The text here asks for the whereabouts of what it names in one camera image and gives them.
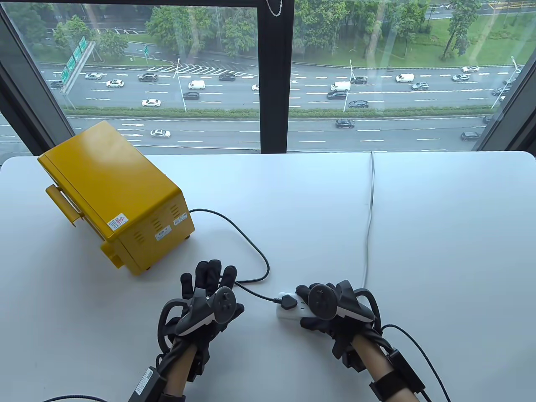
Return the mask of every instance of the power strip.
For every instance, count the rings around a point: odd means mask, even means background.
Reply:
[[[286,319],[302,319],[302,318],[314,318],[316,317],[309,306],[295,293],[279,293],[278,298],[282,298],[285,295],[289,295],[293,299],[296,299],[298,305],[290,310],[285,310],[280,304],[277,305],[276,314],[279,318]]]

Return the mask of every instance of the toaster oven handle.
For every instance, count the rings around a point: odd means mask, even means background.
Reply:
[[[48,196],[54,201],[54,204],[63,212],[72,225],[75,225],[75,221],[81,218],[80,214],[73,208],[71,203],[62,195],[60,189],[55,185],[51,185],[45,190]]]

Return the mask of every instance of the forearm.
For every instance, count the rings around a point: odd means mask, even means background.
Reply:
[[[188,380],[188,373],[194,356],[196,355],[197,348],[195,345],[190,345],[182,357],[175,363],[168,374],[168,382],[164,393],[176,397],[181,397]]]
[[[378,381],[384,375],[394,371],[393,366],[387,360],[378,345],[372,343],[367,338],[356,335],[352,346],[358,353],[374,381]],[[419,402],[414,393],[409,388],[398,391],[386,402]]]

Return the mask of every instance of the hedge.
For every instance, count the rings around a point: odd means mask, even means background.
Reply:
[[[492,114],[489,106],[464,107],[421,107],[392,109],[290,109],[289,118],[338,118],[338,117],[415,117],[415,116],[463,116]],[[69,116],[113,116],[113,117],[167,117],[167,118],[259,118],[258,109],[190,109],[180,108],[125,108],[125,107],[79,107],[64,109]]]

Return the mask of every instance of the glass window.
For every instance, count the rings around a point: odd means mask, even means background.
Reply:
[[[0,166],[11,157],[31,156],[31,152],[20,140],[19,136],[0,114]]]
[[[148,154],[260,149],[256,9],[2,6],[75,133],[107,120]]]
[[[295,0],[289,151],[469,151],[534,52],[529,2]]]

